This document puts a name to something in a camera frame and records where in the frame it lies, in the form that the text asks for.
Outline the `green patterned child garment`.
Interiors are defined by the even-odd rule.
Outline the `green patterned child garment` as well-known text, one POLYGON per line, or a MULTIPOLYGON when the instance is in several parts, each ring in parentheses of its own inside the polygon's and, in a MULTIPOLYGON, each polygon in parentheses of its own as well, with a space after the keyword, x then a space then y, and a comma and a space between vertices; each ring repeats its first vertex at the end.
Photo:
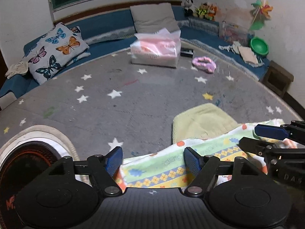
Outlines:
POLYGON ((125 133, 116 133, 109 142, 110 148, 124 150, 116 182, 121 188, 185 188, 192 180, 184 164, 186 147, 233 161, 245 156, 238 141, 244 136, 254 138, 257 124, 279 126, 293 119, 300 117, 288 106, 268 106, 246 120, 234 119, 212 103, 177 115, 135 113, 125 133))

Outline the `grey star tablecloth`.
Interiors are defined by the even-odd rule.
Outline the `grey star tablecloth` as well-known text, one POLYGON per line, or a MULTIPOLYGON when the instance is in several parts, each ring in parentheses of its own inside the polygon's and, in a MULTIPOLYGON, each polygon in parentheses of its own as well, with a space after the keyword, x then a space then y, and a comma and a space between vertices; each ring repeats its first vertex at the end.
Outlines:
POLYGON ((177 68, 134 65, 123 49, 72 68, 34 88, 1 111, 1 147, 35 125, 53 127, 71 140, 79 159, 110 151, 135 113, 177 115, 212 103, 234 119, 250 120, 268 106, 288 106, 228 58, 185 42, 195 56, 217 64, 212 74, 181 58, 177 68))

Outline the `round induction cooker inset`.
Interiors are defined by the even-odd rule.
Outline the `round induction cooker inset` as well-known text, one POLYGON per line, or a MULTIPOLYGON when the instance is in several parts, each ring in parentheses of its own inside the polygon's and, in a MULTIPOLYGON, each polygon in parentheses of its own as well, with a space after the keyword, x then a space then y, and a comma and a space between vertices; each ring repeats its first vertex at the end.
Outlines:
POLYGON ((22 228, 15 211, 17 193, 63 156, 78 160, 71 140, 59 130, 35 125, 1 147, 1 228, 22 228))

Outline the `green plastic bowl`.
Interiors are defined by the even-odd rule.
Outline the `green plastic bowl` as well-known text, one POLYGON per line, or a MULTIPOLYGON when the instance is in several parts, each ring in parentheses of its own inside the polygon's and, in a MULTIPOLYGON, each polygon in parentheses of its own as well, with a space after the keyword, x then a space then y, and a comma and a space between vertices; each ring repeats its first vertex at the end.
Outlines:
POLYGON ((250 40, 250 48, 255 54, 258 54, 261 57, 266 57, 269 54, 268 44, 259 37, 253 37, 250 40))

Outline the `pink hair scrunchie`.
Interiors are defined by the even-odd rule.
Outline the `pink hair scrunchie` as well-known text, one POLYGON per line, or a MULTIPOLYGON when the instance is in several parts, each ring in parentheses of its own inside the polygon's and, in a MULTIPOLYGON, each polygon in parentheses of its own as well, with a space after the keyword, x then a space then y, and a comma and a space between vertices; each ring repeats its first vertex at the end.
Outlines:
POLYGON ((214 73, 216 70, 216 63, 207 56, 202 57, 195 57, 192 60, 193 66, 207 72, 207 73, 214 73))

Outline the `clear plastic storage box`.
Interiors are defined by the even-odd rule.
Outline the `clear plastic storage box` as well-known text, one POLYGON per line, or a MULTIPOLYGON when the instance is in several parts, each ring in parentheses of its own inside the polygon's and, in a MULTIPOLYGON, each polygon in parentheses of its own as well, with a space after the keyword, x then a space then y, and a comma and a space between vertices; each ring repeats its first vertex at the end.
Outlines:
POLYGON ((219 24, 219 38, 231 44, 237 41, 242 46, 247 47, 254 36, 254 31, 249 31, 237 24, 226 23, 225 21, 219 24))

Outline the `pink tissue pack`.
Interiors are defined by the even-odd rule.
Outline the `pink tissue pack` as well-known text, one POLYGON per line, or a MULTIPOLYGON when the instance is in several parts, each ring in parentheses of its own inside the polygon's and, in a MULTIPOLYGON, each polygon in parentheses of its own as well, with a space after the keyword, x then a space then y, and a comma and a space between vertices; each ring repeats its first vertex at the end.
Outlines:
POLYGON ((130 44, 131 62, 139 65, 176 68, 181 51, 181 31, 163 28, 155 33, 136 33, 130 44))

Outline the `butterfly print pillow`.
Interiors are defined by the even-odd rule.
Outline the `butterfly print pillow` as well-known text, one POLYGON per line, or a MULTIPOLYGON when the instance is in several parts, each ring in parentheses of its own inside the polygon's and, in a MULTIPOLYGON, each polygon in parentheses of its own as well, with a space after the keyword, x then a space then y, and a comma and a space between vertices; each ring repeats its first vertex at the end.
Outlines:
POLYGON ((24 51, 24 61, 28 62, 36 82, 43 84, 64 67, 89 56, 88 49, 89 45, 82 39, 79 26, 68 28, 59 23, 24 51))

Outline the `colourful pinwheel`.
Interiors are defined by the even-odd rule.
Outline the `colourful pinwheel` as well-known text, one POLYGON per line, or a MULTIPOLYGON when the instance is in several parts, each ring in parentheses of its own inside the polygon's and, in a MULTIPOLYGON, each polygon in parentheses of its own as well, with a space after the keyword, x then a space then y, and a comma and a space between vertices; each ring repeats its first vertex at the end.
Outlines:
POLYGON ((265 21, 271 19, 269 13, 272 12, 273 7, 269 5, 268 0, 256 0, 251 5, 253 6, 253 10, 251 11, 253 19, 249 30, 260 30, 264 27, 265 21))

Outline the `beige crumpled cloth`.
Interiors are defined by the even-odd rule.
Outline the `beige crumpled cloth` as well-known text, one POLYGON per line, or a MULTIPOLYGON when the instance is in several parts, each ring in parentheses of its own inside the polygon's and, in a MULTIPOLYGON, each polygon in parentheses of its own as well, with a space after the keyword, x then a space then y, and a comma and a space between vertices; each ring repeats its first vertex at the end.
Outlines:
POLYGON ((25 75, 28 72, 28 62, 27 61, 19 61, 17 64, 11 65, 8 68, 8 71, 5 74, 7 79, 12 78, 13 76, 25 75))

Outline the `blue sofa bench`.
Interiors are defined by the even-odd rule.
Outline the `blue sofa bench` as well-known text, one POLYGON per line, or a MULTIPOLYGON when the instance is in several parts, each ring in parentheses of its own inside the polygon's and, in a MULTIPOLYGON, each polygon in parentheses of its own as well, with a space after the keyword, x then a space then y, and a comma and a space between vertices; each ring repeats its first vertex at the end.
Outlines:
MULTIPOLYGON (((219 37, 219 32, 224 27, 223 24, 197 18, 187 18, 184 16, 182 7, 174 6, 172 9, 183 39, 198 40, 205 44, 205 48, 213 54, 220 57, 228 56, 230 63, 257 80, 264 77, 270 65, 267 58, 259 57, 260 66, 252 67, 245 63, 241 56, 219 49, 219 46, 228 44, 219 37)), ((83 39, 88 41, 89 49, 86 51, 86 56, 75 58, 62 69, 62 72, 95 58, 127 48, 136 40, 134 36, 136 30, 131 12, 128 9, 96 15, 68 25, 68 28, 74 27, 77 27, 81 31, 83 39)), ((1 87, 1 97, 12 95, 17 99, 37 86, 38 83, 30 73, 24 76, 17 74, 4 82, 1 87)))

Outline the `orange fox plush toy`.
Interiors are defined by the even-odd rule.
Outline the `orange fox plush toy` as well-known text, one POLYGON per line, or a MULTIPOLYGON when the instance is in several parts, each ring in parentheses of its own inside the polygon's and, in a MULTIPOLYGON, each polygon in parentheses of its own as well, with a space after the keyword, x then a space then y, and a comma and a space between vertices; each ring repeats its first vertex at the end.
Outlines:
POLYGON ((210 21, 215 21, 215 16, 217 14, 218 7, 213 4, 208 5, 207 13, 205 14, 205 19, 210 21))

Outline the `yellow bear plush toy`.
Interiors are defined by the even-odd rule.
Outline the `yellow bear plush toy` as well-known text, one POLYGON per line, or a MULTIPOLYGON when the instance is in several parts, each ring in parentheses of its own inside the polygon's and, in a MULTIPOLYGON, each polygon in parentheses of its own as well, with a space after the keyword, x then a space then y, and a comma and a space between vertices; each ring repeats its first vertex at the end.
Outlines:
POLYGON ((206 14, 208 14, 209 5, 208 3, 201 3, 201 5, 195 11, 195 17, 203 19, 206 14))

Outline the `panda plush toy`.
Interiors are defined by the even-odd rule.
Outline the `panda plush toy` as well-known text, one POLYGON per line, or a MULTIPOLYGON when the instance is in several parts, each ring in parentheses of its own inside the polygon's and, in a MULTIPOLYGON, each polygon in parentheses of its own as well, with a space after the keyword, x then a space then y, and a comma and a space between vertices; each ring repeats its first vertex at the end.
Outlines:
POLYGON ((193 0, 185 0, 184 2, 184 16, 193 17, 196 12, 196 7, 193 3, 193 0))

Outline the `grey plain pillow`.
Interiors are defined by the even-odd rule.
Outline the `grey plain pillow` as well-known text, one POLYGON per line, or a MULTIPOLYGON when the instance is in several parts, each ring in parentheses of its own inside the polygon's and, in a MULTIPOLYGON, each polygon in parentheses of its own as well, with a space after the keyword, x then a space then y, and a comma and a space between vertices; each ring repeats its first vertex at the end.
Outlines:
POLYGON ((170 33, 179 30, 170 3, 130 6, 137 33, 156 33, 166 28, 170 33))

